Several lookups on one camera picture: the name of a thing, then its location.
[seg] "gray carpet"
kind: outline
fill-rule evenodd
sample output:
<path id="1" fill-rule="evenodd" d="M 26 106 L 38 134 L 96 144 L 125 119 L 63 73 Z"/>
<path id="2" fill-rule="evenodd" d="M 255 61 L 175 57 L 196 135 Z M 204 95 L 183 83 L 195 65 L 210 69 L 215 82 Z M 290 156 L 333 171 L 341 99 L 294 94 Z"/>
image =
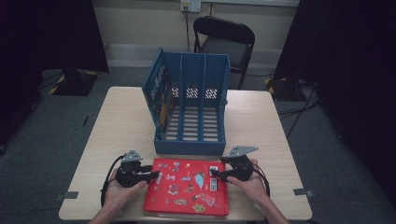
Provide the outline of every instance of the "gray carpet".
<path id="1" fill-rule="evenodd" d="M 58 217 L 62 202 L 54 198 L 69 187 L 107 90 L 141 86 L 148 71 L 111 68 L 110 74 L 97 78 L 87 97 L 48 94 L 59 71 L 43 73 L 48 79 L 42 83 L 35 110 L 0 157 L 0 223 L 66 223 Z M 250 69 L 248 73 L 251 76 L 246 77 L 243 89 L 265 91 L 265 77 L 253 76 L 270 74 L 270 70 Z M 232 75 L 231 89 L 238 78 Z M 308 96 L 310 87 L 304 87 L 304 92 Z M 303 102 L 276 102 L 278 111 L 303 106 Z M 296 117 L 280 116 L 285 133 Z M 289 136 L 304 187 L 315 193 L 309 198 L 312 220 L 319 224 L 396 223 L 396 212 L 381 188 L 338 135 L 336 122 L 317 105 L 300 116 Z"/>

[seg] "wooden table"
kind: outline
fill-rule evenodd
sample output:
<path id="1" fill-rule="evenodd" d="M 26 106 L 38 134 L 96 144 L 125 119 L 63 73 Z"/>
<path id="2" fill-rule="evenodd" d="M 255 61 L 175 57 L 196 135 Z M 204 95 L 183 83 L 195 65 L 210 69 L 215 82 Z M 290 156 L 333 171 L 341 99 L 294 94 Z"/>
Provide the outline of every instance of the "wooden table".
<path id="1" fill-rule="evenodd" d="M 271 198 L 289 220 L 308 220 L 312 211 L 302 189 L 294 159 L 276 113 L 271 95 L 266 91 L 228 91 L 225 111 L 227 145 L 255 146 L 248 154 L 259 161 L 270 182 Z M 100 189 L 112 162 L 131 148 L 144 157 L 143 165 L 154 158 L 180 158 L 218 161 L 219 157 L 157 155 L 154 149 L 154 124 L 141 88 L 113 87 L 106 96 L 87 146 L 68 191 L 78 191 L 76 199 L 64 199 L 59 216 L 63 220 L 89 220 L 100 210 Z M 118 220 L 180 220 L 157 217 L 143 211 L 147 188 L 134 196 L 121 211 Z M 230 215 L 216 221 L 263 220 L 263 214 L 234 185 L 229 185 Z"/>

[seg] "white wall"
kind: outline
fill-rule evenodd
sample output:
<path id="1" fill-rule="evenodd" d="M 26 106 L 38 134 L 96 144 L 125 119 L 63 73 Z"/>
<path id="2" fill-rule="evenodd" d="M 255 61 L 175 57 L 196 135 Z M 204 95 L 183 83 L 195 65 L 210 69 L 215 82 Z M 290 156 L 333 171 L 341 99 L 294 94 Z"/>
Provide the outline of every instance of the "white wall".
<path id="1" fill-rule="evenodd" d="M 187 51 L 184 13 L 178 1 L 93 0 L 109 66 L 151 66 L 158 50 Z M 201 13 L 189 13 L 193 49 L 193 21 L 209 15 L 242 22 L 255 33 L 251 67 L 276 67 L 296 7 L 202 3 Z"/>

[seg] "black tape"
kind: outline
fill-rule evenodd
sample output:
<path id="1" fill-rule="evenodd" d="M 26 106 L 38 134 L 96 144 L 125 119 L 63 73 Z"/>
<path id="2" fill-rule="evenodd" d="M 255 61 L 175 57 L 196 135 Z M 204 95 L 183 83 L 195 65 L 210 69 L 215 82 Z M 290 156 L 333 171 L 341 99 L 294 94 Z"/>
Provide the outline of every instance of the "black tape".
<path id="1" fill-rule="evenodd" d="M 298 196 L 298 195 L 306 195 L 307 198 L 311 198 L 314 197 L 315 194 L 312 190 L 305 190 L 305 189 L 294 189 L 294 195 Z"/>
<path id="2" fill-rule="evenodd" d="M 61 202 L 64 199 L 76 199 L 78 196 L 78 191 L 67 191 L 64 194 L 55 195 L 54 201 Z"/>

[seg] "forearm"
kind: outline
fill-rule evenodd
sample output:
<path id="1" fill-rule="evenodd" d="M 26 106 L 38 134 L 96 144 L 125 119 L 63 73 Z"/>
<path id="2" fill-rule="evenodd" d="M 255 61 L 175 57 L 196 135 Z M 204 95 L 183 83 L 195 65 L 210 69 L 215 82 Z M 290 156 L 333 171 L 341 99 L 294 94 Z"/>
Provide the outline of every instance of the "forearm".
<path id="1" fill-rule="evenodd" d="M 267 196 L 261 195 L 256 200 L 255 203 L 264 212 L 268 223 L 270 224 L 286 224 L 289 223 L 288 220 L 283 216 L 283 214 L 277 209 L 274 202 Z"/>
<path id="2" fill-rule="evenodd" d="M 96 216 L 90 221 L 90 224 L 108 224 L 117 215 L 121 208 L 118 204 L 106 205 L 96 214 Z"/>

